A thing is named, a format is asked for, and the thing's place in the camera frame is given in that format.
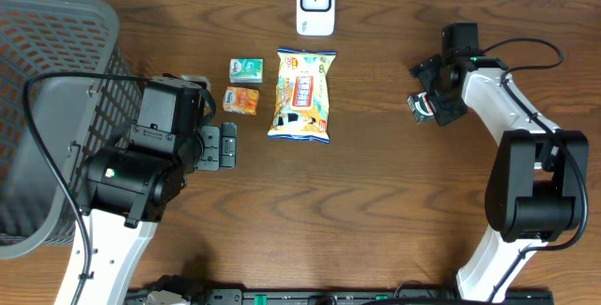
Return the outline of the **orange small box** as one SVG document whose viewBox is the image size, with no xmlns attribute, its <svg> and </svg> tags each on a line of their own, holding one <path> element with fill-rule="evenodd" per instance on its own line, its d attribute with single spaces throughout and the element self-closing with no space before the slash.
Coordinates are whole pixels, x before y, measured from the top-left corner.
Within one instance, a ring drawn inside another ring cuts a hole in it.
<svg viewBox="0 0 601 305">
<path fill-rule="evenodd" d="M 228 86 L 223 96 L 223 109 L 229 113 L 256 115 L 259 95 L 256 89 Z"/>
</svg>

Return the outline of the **green Zam-Buk tin box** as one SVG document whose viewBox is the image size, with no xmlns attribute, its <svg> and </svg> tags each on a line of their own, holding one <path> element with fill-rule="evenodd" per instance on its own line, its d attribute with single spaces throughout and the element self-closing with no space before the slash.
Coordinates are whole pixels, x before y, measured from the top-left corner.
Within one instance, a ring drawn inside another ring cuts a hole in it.
<svg viewBox="0 0 601 305">
<path fill-rule="evenodd" d="M 425 92 L 409 95 L 408 107 L 418 124 L 430 122 L 435 119 L 434 112 L 427 100 Z"/>
</svg>

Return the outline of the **teal silver small box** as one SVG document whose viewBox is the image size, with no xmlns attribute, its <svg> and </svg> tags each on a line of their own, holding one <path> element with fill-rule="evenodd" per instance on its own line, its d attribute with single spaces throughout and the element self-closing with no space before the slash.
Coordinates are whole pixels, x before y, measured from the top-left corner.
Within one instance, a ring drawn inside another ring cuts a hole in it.
<svg viewBox="0 0 601 305">
<path fill-rule="evenodd" d="M 231 83 L 261 84 L 263 70 L 262 59 L 233 58 L 229 64 L 229 79 Z"/>
</svg>

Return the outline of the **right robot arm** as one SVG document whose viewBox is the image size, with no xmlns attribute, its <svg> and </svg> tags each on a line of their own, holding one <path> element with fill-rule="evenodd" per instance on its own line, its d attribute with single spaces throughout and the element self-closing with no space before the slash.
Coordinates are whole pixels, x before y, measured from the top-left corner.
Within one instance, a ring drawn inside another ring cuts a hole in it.
<svg viewBox="0 0 601 305">
<path fill-rule="evenodd" d="M 502 304 L 536 253 L 563 251 L 584 234 L 589 143 L 535 108 L 516 86 L 515 69 L 480 47 L 476 23 L 445 26 L 441 44 L 439 54 L 409 71 L 424 89 L 408 97 L 410 110 L 417 121 L 440 126 L 474 111 L 498 146 L 485 190 L 485 234 L 443 301 Z"/>
</svg>

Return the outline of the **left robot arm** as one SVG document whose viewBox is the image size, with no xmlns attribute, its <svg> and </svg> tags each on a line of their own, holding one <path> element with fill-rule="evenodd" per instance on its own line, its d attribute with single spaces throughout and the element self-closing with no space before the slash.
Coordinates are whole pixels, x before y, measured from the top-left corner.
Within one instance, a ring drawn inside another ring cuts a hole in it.
<svg viewBox="0 0 601 305">
<path fill-rule="evenodd" d="M 237 127 L 210 121 L 216 112 L 202 76 L 155 76 L 146 85 L 137 119 L 89 157 L 77 197 L 91 245 L 88 272 L 84 242 L 75 236 L 56 303 L 121 304 L 131 277 L 154 237 L 167 204 L 196 171 L 232 169 Z"/>
</svg>

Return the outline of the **white barcode scanner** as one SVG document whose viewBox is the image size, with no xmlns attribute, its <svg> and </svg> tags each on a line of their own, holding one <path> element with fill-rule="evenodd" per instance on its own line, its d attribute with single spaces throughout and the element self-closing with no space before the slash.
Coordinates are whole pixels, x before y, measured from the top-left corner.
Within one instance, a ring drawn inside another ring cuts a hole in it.
<svg viewBox="0 0 601 305">
<path fill-rule="evenodd" d="M 297 0 L 296 28 L 302 36 L 326 37 L 334 32 L 336 0 Z"/>
</svg>

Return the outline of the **grey plastic mesh basket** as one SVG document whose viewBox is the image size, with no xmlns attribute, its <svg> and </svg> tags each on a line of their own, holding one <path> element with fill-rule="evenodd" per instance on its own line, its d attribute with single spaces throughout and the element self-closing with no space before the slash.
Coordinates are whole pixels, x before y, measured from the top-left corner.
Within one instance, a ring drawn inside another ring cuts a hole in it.
<svg viewBox="0 0 601 305">
<path fill-rule="evenodd" d="M 32 116 L 72 191 L 81 166 L 115 128 L 139 114 L 137 84 L 76 78 L 74 72 L 128 75 L 119 20 L 101 0 L 1 0 L 1 257 L 40 245 L 69 245 L 74 216 L 23 116 L 27 80 Z"/>
</svg>

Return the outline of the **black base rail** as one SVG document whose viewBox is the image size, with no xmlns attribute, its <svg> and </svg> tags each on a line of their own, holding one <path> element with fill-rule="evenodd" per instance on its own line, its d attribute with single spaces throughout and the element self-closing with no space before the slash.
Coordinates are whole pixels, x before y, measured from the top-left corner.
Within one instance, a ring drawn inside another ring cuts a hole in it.
<svg viewBox="0 0 601 305">
<path fill-rule="evenodd" d="M 459 295 L 444 288 L 404 283 L 388 291 L 248 291 L 237 288 L 206 288 L 178 275 L 164 275 L 138 290 L 130 290 L 124 302 L 133 305 L 388 305 L 462 304 Z"/>
</svg>

